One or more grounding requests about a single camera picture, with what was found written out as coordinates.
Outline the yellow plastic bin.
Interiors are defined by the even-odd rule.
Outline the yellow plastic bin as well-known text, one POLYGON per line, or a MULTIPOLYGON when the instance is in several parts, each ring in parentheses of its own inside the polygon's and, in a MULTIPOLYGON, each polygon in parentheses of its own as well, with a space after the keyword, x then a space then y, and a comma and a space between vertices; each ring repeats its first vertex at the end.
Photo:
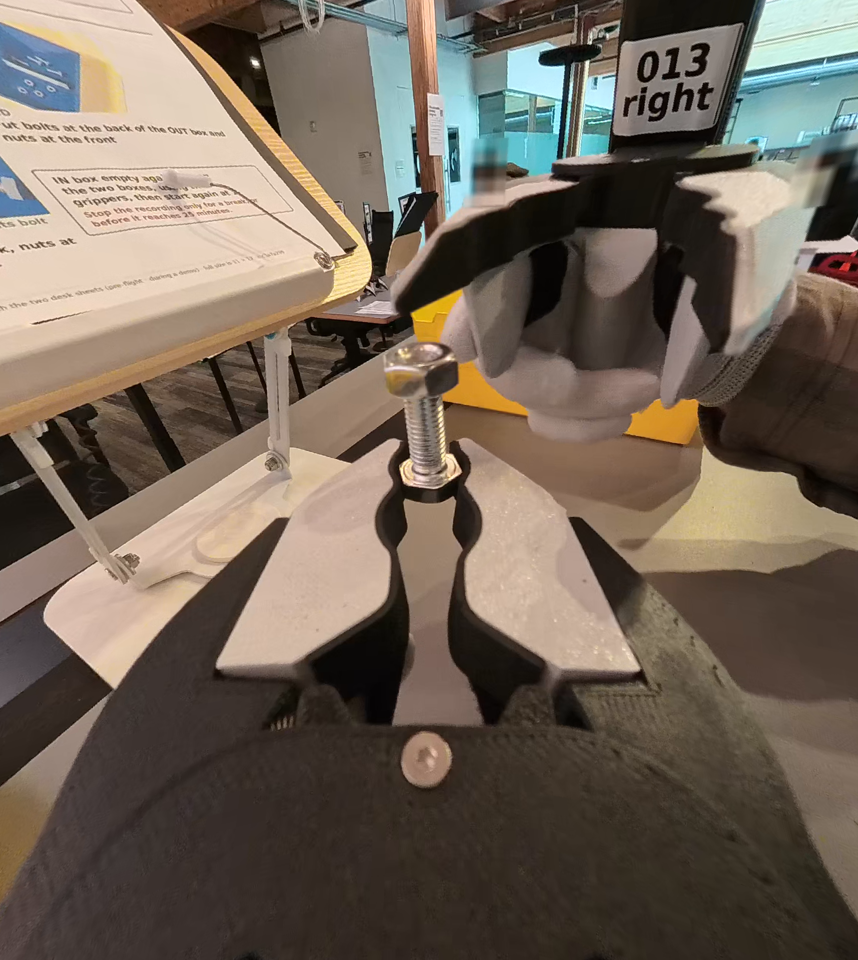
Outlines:
MULTIPOLYGON (((453 294, 415 310, 412 315, 413 330, 420 342, 437 342, 446 320, 460 299, 461 293, 453 294)), ((449 404, 525 417, 528 411, 493 389, 482 377, 473 363, 459 366, 459 383, 444 395, 449 404)), ((645 411, 632 415, 626 436, 663 442, 685 447, 695 438, 699 428, 698 403, 683 400, 667 409, 659 400, 645 411)))

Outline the black round-top pole stand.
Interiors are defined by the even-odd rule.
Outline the black round-top pole stand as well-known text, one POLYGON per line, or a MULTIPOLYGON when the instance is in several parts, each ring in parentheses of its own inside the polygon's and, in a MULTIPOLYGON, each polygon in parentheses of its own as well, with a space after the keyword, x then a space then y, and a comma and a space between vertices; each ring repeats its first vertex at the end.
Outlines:
POLYGON ((561 67, 563 69, 563 89, 556 149, 556 158, 559 161, 566 156, 565 149, 568 142, 570 102, 572 101, 572 82, 575 67, 590 63, 602 53, 603 46, 601 44, 588 42, 555 47, 552 50, 541 52, 538 56, 538 62, 541 66, 561 67))

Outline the printed instruction sheet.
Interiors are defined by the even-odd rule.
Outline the printed instruction sheet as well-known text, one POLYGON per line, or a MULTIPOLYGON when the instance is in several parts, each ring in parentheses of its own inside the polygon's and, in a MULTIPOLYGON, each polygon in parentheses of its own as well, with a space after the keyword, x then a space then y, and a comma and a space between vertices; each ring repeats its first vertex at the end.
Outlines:
POLYGON ((175 169, 153 101, 189 63, 154 26, 138 2, 0 2, 0 413, 333 288, 240 198, 162 183, 207 174, 328 240, 246 141, 175 169))

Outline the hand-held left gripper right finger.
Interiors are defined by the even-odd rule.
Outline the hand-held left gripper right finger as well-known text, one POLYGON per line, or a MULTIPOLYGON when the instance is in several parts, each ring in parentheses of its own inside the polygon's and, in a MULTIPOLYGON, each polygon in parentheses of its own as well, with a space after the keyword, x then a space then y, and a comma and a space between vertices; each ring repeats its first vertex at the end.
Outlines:
POLYGON ((567 511, 477 442, 455 442, 462 469, 453 533, 450 655, 483 723, 523 688, 636 684, 641 666, 567 511))

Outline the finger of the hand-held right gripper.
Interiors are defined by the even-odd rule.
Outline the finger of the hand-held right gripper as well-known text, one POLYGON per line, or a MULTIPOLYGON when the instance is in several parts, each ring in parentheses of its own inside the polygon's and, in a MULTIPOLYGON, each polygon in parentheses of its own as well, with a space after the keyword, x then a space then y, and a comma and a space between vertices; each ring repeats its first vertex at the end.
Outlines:
POLYGON ((806 209, 768 169, 683 178, 665 208, 665 242, 695 284, 691 305, 711 354, 741 354, 795 274, 806 209))
POLYGON ((602 182, 601 174, 536 178, 508 188, 501 198, 460 210, 392 286, 396 311, 411 314, 531 249, 573 234, 602 182))

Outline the wooden pillar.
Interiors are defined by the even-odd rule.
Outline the wooden pillar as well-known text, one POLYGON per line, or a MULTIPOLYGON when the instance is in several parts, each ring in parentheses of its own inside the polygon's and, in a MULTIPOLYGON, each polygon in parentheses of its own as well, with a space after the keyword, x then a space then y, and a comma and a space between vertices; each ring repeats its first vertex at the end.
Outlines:
POLYGON ((435 2, 407 1, 406 16, 420 189, 436 195, 424 222, 425 237, 430 239, 446 217, 443 158, 428 154, 427 138, 427 94, 439 93, 435 2))

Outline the silver hex bolt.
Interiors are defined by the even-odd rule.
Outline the silver hex bolt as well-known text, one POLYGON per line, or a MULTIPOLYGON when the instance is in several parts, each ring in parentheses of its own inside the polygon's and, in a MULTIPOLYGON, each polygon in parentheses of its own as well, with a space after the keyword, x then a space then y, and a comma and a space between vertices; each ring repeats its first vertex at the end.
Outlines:
POLYGON ((440 342, 405 342, 386 352, 388 392, 403 405, 410 459, 419 474, 441 470, 448 454, 444 395, 459 383, 459 362, 440 342))

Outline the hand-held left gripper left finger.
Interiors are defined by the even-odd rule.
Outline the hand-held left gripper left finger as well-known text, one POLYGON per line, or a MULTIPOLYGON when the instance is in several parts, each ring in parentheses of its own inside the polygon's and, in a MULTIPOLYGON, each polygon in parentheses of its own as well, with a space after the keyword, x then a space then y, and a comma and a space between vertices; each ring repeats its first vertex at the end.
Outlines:
POLYGON ((329 685, 370 724, 395 714, 410 642, 399 467, 384 441, 291 513, 219 654, 219 674, 329 685))

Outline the instruction sheet on stand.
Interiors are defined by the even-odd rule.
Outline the instruction sheet on stand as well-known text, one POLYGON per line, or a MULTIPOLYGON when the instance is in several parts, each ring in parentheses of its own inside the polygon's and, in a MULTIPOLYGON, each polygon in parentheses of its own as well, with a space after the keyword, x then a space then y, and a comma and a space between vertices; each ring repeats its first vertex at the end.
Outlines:
POLYGON ((49 489, 47 501, 67 514, 90 554, 90 563, 60 586, 45 606, 43 620, 65 644, 115 686, 148 642, 270 523, 285 519, 310 492, 341 466, 336 460, 302 449, 289 439, 289 328, 360 292, 371 262, 362 242, 329 271, 332 290, 315 304, 296 307, 186 343, 147 360, 90 378, 68 389, 22 403, 0 413, 0 437, 14 442, 29 477, 49 489), (47 422, 73 406, 154 378, 198 359, 208 359, 258 335, 265 336, 268 438, 242 466, 207 488, 185 506, 165 506, 147 530, 126 534, 111 546, 94 520, 57 477, 43 449, 47 422))

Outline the person's right hand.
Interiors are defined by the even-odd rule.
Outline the person's right hand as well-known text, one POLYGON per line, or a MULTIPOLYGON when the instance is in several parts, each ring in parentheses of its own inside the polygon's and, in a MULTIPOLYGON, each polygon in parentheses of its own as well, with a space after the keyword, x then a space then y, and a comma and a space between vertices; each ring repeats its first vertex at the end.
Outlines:
POLYGON ((653 402, 734 401, 795 308, 797 271, 754 322, 736 356, 697 345, 698 318, 682 296, 671 332, 655 315, 657 235, 645 229, 581 229, 529 250, 471 281, 441 341, 474 362, 500 395, 528 411, 550 440, 595 443, 624 434, 653 402))

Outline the silver hex nut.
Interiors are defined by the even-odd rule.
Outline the silver hex nut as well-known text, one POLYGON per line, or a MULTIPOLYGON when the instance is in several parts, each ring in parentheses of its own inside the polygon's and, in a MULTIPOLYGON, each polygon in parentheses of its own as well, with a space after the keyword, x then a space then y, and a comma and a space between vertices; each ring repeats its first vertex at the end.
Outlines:
POLYGON ((438 472, 418 473, 414 462, 406 459, 399 465, 398 473, 404 498, 426 504, 441 503, 454 497, 462 477, 459 461, 452 453, 444 457, 438 472))

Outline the red equipment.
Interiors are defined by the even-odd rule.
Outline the red equipment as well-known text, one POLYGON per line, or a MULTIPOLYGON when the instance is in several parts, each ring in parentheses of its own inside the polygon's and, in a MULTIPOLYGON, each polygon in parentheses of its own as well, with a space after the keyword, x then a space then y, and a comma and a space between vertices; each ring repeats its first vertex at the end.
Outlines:
POLYGON ((820 257, 810 273, 858 289, 858 253, 831 253, 820 257))

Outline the person's right forearm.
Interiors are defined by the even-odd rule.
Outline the person's right forearm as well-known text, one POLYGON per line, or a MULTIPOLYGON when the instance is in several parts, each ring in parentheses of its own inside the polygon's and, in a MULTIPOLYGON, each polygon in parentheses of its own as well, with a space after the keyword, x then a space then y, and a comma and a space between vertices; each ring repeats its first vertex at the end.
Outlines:
POLYGON ((732 466, 795 478, 858 520, 858 289, 800 272, 771 326, 700 385, 705 446, 732 466))

